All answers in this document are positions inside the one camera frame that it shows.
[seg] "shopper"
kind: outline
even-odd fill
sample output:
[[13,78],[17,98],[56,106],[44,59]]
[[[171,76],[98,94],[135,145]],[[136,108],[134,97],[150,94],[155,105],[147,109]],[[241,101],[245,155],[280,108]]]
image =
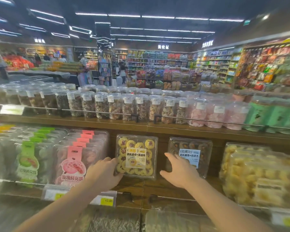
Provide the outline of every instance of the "shopper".
[[[261,220],[217,192],[187,160],[165,153],[172,172],[160,174],[176,187],[186,189],[220,232],[272,232]],[[23,222],[14,232],[65,232],[82,210],[102,191],[115,187],[122,174],[114,176],[117,158],[107,157],[88,168],[85,179],[57,201]]]

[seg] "hand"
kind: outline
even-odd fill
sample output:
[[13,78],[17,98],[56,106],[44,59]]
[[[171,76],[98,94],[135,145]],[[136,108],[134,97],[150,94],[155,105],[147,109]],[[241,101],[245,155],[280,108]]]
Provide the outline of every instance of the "hand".
[[176,187],[187,189],[187,186],[198,179],[201,179],[197,169],[193,167],[186,159],[179,155],[165,153],[172,164],[172,172],[160,171],[168,182]]
[[114,170],[118,163],[118,159],[111,159],[106,157],[104,160],[99,160],[96,164],[91,165],[86,173],[85,181],[93,184],[95,189],[102,191],[109,191],[117,186],[123,174],[114,176]]

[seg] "yellow price tag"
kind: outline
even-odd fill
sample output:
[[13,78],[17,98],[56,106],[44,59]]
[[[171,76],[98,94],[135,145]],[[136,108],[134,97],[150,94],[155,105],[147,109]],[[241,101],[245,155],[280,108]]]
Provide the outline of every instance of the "yellow price tag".
[[64,196],[66,193],[56,193],[55,194],[55,200],[58,200],[58,199],[60,199],[62,196]]
[[112,207],[113,203],[114,203],[114,199],[101,198],[101,205]]

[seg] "clear plastic jar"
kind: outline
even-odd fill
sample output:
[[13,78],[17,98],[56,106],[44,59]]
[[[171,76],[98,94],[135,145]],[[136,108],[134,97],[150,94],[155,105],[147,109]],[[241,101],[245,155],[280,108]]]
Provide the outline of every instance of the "clear plastic jar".
[[127,94],[139,94],[139,88],[136,87],[128,87],[126,89]]
[[149,100],[150,100],[149,120],[154,121],[156,114],[161,115],[163,97],[160,95],[150,95]]
[[150,90],[150,94],[151,95],[161,95],[162,94],[162,90],[161,89],[151,89]]
[[[205,120],[207,103],[208,102],[204,98],[195,98],[193,103],[193,109],[191,111],[191,114],[189,115],[189,118]],[[195,127],[204,126],[204,121],[190,120],[188,123],[189,125]]]
[[[83,111],[95,111],[95,93],[87,91],[81,93]],[[93,118],[96,116],[94,112],[84,112],[85,118]]]
[[90,91],[90,89],[89,89],[88,87],[78,87],[77,90],[78,90],[80,93]]
[[[54,90],[42,89],[40,95],[46,108],[58,108]],[[58,110],[46,109],[46,113],[49,115],[58,115],[59,112]]]
[[[171,96],[165,96],[164,97],[164,103],[162,108],[162,115],[163,116],[172,116],[175,117],[175,103],[176,98]],[[165,124],[172,124],[174,119],[168,118],[168,117],[162,117],[162,122]]]
[[24,87],[20,87],[17,89],[17,95],[21,105],[31,107],[30,100]]
[[[96,111],[100,112],[108,112],[108,93],[105,92],[97,92],[95,94],[95,103],[96,103]],[[98,119],[106,119],[108,118],[108,114],[105,113],[96,113]]]
[[[135,114],[135,95],[134,94],[122,94],[122,112],[124,114]],[[131,121],[133,119],[132,116],[123,115],[122,120]]]
[[96,93],[97,92],[107,92],[105,85],[96,85]]
[[84,87],[89,89],[89,91],[91,92],[96,92],[96,85],[90,84],[90,85],[85,85]]
[[117,93],[125,94],[127,87],[119,86],[117,87]]
[[66,89],[67,90],[76,90],[76,86],[75,84],[66,84]]
[[[39,89],[29,88],[27,90],[27,95],[28,95],[28,98],[30,100],[30,104],[31,104],[32,107],[45,107],[44,103],[43,103],[43,100],[42,100],[42,97],[40,95],[40,90]],[[33,110],[37,114],[45,114],[46,113],[45,109],[34,108]]]
[[111,93],[116,93],[117,87],[116,86],[108,86],[106,87],[107,89],[107,93],[111,94]]
[[140,88],[140,94],[146,94],[150,95],[150,89],[149,88]]
[[172,90],[162,90],[162,96],[171,96],[173,97],[174,96],[174,93]]
[[20,105],[20,101],[17,95],[17,89],[19,88],[19,86],[11,86],[5,89],[8,104]]
[[[121,113],[122,108],[122,98],[120,93],[110,93],[107,96],[108,100],[108,112],[112,113]],[[121,119],[121,115],[118,114],[109,114],[111,120]]]
[[73,110],[82,110],[81,93],[77,90],[68,91],[67,96],[68,96],[68,101],[69,101],[69,108],[71,110],[71,115],[74,117],[83,116],[83,112],[73,111]]
[[[248,103],[235,101],[230,103],[226,107],[226,115],[224,118],[225,122],[231,123],[244,123],[246,116],[249,112],[250,106]],[[225,124],[228,129],[241,130],[241,125]]]
[[[226,103],[221,100],[212,100],[206,106],[206,120],[224,121]],[[222,123],[206,122],[210,128],[220,129]]]
[[175,90],[173,91],[174,97],[179,98],[182,97],[184,95],[184,92],[181,90]]
[[[187,98],[178,98],[178,107],[177,107],[176,117],[178,118],[188,117],[188,99]],[[186,124],[187,120],[176,119],[176,123]]]
[[146,94],[137,94],[135,96],[136,101],[136,112],[139,115],[140,121],[148,120],[149,113],[149,96]]
[[[55,92],[57,106],[59,109],[70,109],[67,92],[69,92],[69,91],[62,90],[62,91]],[[70,116],[71,112],[70,111],[62,111],[61,115],[62,116]]]

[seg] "plastic jar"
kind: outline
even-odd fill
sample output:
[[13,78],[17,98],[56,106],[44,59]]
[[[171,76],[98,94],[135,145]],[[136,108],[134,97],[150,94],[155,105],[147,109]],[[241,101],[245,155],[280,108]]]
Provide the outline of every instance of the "plastic jar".
[[116,92],[120,93],[120,94],[125,94],[126,93],[126,89],[127,89],[127,87],[119,86],[119,87],[117,87]]
[[[121,95],[123,99],[123,104],[122,104],[122,112],[124,114],[135,114],[135,95],[134,94],[122,94]],[[122,120],[124,121],[131,121],[133,119],[132,116],[126,116],[124,115],[122,117]]]
[[[226,107],[226,115],[225,115],[224,121],[244,124],[249,110],[250,110],[249,103],[240,102],[240,101],[232,102],[228,104]],[[241,125],[225,124],[224,126],[232,130],[242,129]]]
[[83,116],[83,112],[73,111],[73,110],[82,110],[81,93],[77,90],[68,91],[67,96],[68,96],[68,101],[69,101],[69,108],[71,110],[71,115],[74,117]]
[[162,90],[161,96],[171,96],[173,97],[173,91],[172,90]]
[[[108,100],[108,112],[121,113],[122,108],[122,98],[120,93],[110,93],[107,96]],[[121,115],[109,114],[111,120],[119,120]]]
[[[108,93],[105,92],[97,92],[95,94],[95,103],[96,103],[96,111],[100,112],[108,112]],[[96,113],[98,119],[106,119],[108,118],[108,114],[105,113]]]
[[[188,99],[178,98],[178,106],[176,111],[176,117],[187,118],[188,117]],[[186,124],[187,120],[176,119],[177,124]]]
[[[69,107],[69,101],[67,96],[68,90],[61,90],[55,92],[56,102],[59,109],[70,109]],[[70,111],[62,111],[62,116],[70,116]]]
[[147,121],[149,112],[149,96],[147,94],[137,94],[135,96],[136,112],[139,115],[139,120]]
[[20,87],[17,90],[18,99],[21,105],[31,107],[30,100],[28,98],[26,89],[24,87]]
[[10,86],[5,89],[6,92],[6,99],[8,101],[8,104],[14,104],[14,105],[20,105],[20,101],[17,95],[17,89],[19,89],[19,86]]
[[149,88],[140,88],[140,94],[146,94],[150,95],[150,89]]
[[85,85],[84,87],[86,89],[89,89],[89,91],[91,91],[91,92],[96,92],[96,85],[90,84],[90,85]]
[[97,92],[107,92],[105,85],[96,85],[96,93]]
[[[173,117],[175,117],[175,103],[176,103],[176,98],[175,97],[165,96],[161,114],[163,116],[173,116]],[[173,121],[174,121],[173,118],[167,118],[167,117],[162,117],[161,120],[162,120],[162,122],[164,124],[172,124]]]
[[150,94],[151,95],[161,95],[162,94],[162,90],[161,89],[151,89],[150,90]]
[[[221,100],[209,101],[206,106],[206,120],[224,121],[225,105],[225,102]],[[220,129],[222,127],[222,123],[215,122],[206,122],[205,125],[215,129]]]
[[[193,109],[189,115],[189,118],[205,120],[207,103],[208,101],[206,101],[204,98],[195,98],[193,100]],[[204,121],[190,120],[188,123],[189,125],[195,127],[204,126]]]
[[154,121],[155,115],[161,115],[162,112],[162,99],[160,95],[150,95],[150,107],[149,107],[149,120]]
[[116,86],[108,86],[106,87],[107,89],[107,93],[111,94],[111,93],[116,93],[117,87]]
[[[40,95],[46,108],[58,108],[54,90],[42,89]],[[46,113],[49,115],[58,115],[59,112],[58,110],[46,109]]]
[[[32,107],[45,107],[43,100],[42,100],[42,97],[40,95],[39,89],[29,88],[27,90],[27,96],[30,100],[30,104]],[[45,109],[34,108],[33,110],[36,114],[45,114],[46,113]]]
[[[95,93],[87,91],[81,93],[83,111],[95,111]],[[85,118],[93,118],[96,116],[94,112],[84,112]]]
[[[272,103],[272,98],[253,96],[252,101],[249,103],[251,109],[246,117],[245,124],[264,125],[271,112]],[[258,132],[260,130],[259,127],[253,126],[244,126],[243,128],[252,132]]]

